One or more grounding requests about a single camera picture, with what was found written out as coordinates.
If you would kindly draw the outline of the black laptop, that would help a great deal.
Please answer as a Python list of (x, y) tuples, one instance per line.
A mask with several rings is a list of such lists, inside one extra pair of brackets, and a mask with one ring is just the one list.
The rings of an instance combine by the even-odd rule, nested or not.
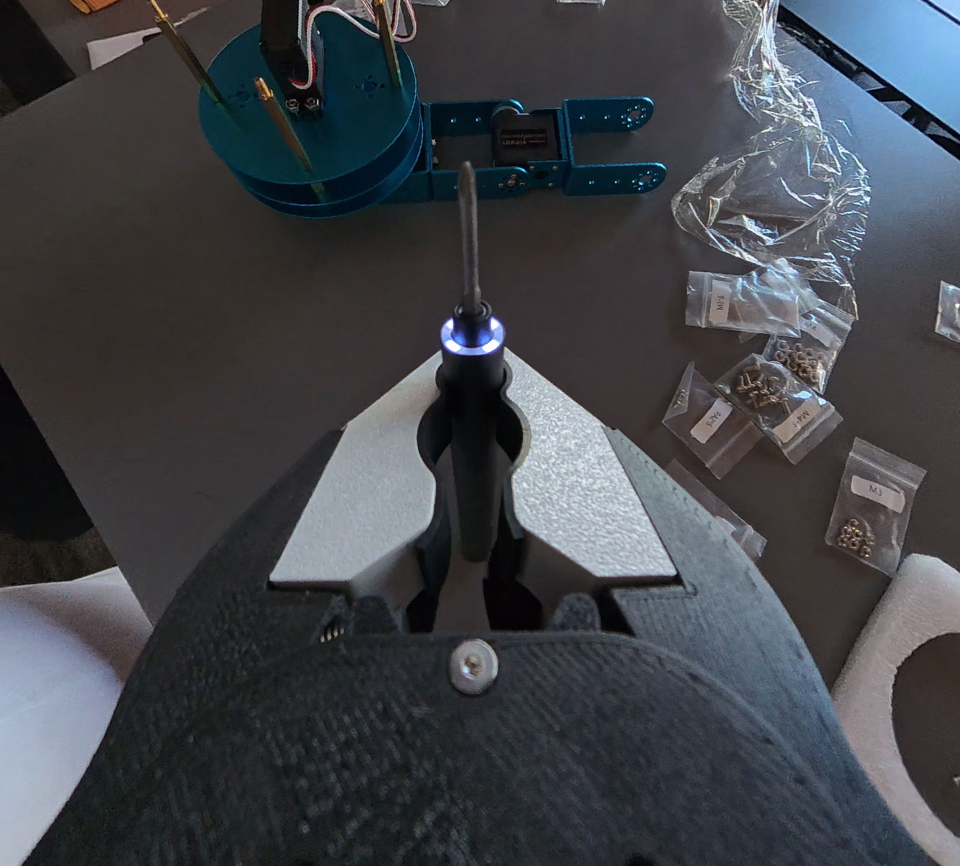
[(959, 25), (928, 0), (780, 0), (790, 36), (955, 158)]

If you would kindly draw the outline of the white paper sheet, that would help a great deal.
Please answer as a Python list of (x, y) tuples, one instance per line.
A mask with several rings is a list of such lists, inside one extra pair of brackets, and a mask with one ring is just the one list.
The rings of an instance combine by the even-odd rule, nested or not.
[(93, 40), (86, 44), (89, 67), (96, 70), (144, 45), (147, 40), (162, 35), (160, 28), (126, 32), (119, 35)]

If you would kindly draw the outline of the blue toy robot arm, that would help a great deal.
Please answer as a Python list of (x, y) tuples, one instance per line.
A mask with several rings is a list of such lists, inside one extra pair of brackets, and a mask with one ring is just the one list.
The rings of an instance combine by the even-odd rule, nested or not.
[(631, 132), (652, 117), (643, 97), (565, 100), (528, 111), (515, 100), (429, 104), (402, 45), (410, 0), (367, 0), (357, 20), (336, 0), (261, 0), (260, 22), (203, 66), (151, 3), (161, 33), (198, 83), (198, 118), (236, 180), (270, 208), (332, 219), (383, 201), (458, 200), (471, 163), (478, 199), (531, 189), (567, 196), (639, 195), (660, 163), (582, 164), (577, 136)]

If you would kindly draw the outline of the clear plastic wrap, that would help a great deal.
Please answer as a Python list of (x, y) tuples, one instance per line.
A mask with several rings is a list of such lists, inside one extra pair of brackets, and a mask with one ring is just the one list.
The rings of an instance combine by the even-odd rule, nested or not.
[(742, 28), (730, 76), (759, 131), (715, 156), (671, 200), (678, 226), (754, 265), (785, 259), (854, 318), (855, 257), (866, 235), (871, 189), (860, 159), (821, 119), (802, 77), (780, 59), (781, 0), (719, 0)]

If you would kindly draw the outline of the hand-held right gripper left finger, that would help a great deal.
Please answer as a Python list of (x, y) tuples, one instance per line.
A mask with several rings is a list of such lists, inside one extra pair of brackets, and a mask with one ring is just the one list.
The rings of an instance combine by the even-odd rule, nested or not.
[(423, 362), (342, 430), (272, 572), (278, 588), (383, 599), (411, 632), (433, 632), (450, 570), (450, 503), (437, 464), (450, 420)]

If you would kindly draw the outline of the white foam block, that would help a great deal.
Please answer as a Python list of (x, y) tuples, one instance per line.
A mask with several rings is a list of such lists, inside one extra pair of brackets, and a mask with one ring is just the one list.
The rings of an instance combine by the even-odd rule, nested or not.
[(898, 668), (919, 647), (959, 632), (959, 573), (942, 560), (908, 556), (850, 651), (831, 697), (849, 744), (911, 837), (936, 862), (959, 863), (959, 839), (914, 785), (897, 746)]

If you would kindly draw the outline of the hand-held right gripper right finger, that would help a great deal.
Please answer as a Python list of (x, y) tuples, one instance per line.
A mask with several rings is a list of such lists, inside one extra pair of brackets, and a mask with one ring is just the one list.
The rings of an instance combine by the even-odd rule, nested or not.
[(505, 352), (496, 438), (510, 459), (483, 584), (490, 627), (542, 628), (570, 594), (676, 584), (608, 430)]

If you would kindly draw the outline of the black electric screwdriver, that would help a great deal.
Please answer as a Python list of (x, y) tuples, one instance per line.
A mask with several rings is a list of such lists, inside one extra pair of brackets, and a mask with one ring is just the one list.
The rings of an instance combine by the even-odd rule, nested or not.
[(462, 297), (440, 332), (440, 384), (451, 422), (462, 554), (468, 561), (482, 562), (489, 557), (497, 528), (495, 450), (505, 330), (481, 294), (476, 177), (467, 161), (459, 170), (458, 197)]

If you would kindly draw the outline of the scattered cluster of screw bags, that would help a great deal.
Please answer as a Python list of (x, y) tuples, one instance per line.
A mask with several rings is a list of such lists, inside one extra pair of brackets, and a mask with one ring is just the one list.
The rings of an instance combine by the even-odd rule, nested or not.
[[(744, 275), (690, 272), (688, 326), (765, 335), (714, 382), (690, 363), (663, 424), (718, 479), (761, 437), (800, 463), (841, 424), (826, 387), (854, 317), (818, 296), (786, 260)], [(897, 571), (909, 515), (926, 472), (867, 440), (847, 455), (825, 542), (889, 576)]]

